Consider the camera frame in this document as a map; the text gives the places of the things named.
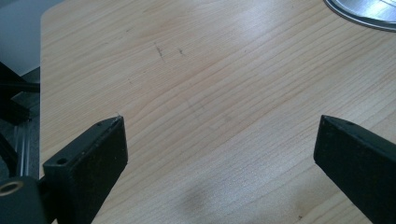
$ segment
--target rounded metal disc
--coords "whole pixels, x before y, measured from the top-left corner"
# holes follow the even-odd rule
[[[396,32],[396,0],[324,0],[337,14],[356,23]]]

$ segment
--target wooden table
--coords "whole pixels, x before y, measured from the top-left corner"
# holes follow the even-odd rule
[[[41,45],[41,162],[125,118],[93,223],[370,223],[313,150],[322,114],[396,142],[395,34],[321,1],[72,0]]]

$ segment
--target dark mark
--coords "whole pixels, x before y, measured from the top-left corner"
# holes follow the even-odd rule
[[[179,52],[181,55],[185,55],[185,54],[183,53],[183,49],[178,49],[178,52]]]
[[[164,59],[163,59],[163,51],[158,47],[156,42],[154,42],[154,46],[155,46],[155,49],[158,51],[158,54],[160,54],[161,59],[164,61]]]

